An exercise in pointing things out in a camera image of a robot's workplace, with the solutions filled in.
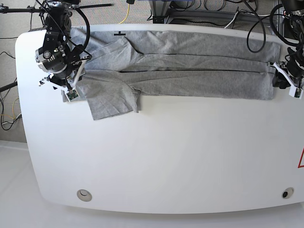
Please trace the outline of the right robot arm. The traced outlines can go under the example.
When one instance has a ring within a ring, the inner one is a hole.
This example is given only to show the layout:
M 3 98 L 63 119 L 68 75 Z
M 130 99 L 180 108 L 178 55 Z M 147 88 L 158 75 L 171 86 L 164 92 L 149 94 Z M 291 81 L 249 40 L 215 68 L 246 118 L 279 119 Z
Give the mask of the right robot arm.
M 76 74 L 81 72 L 81 64 L 92 58 L 86 51 L 90 40 L 89 21 L 79 7 L 79 0 L 45 0 L 43 3 L 36 3 L 47 15 L 44 21 L 46 33 L 43 46 L 36 50 L 38 67 L 53 75 L 50 82 L 71 90 L 75 87 L 73 83 Z M 85 21 L 86 36 L 82 44 L 71 41 L 72 10 Z

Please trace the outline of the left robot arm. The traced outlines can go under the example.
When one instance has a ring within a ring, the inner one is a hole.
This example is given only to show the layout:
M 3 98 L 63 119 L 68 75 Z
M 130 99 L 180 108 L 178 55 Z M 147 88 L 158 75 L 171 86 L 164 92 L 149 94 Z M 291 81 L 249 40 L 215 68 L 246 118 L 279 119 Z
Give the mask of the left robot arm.
M 273 7 L 267 16 L 259 16 L 255 9 L 244 1 L 263 31 L 263 43 L 259 50 L 249 47 L 247 36 L 247 48 L 252 53 L 262 51 L 266 45 L 266 30 L 264 19 L 269 19 L 273 33 L 286 45 L 288 45 L 285 60 L 280 63 L 271 63 L 275 68 L 273 87 L 280 89 L 290 88 L 296 92 L 304 90 L 304 2 L 302 0 L 282 0 Z

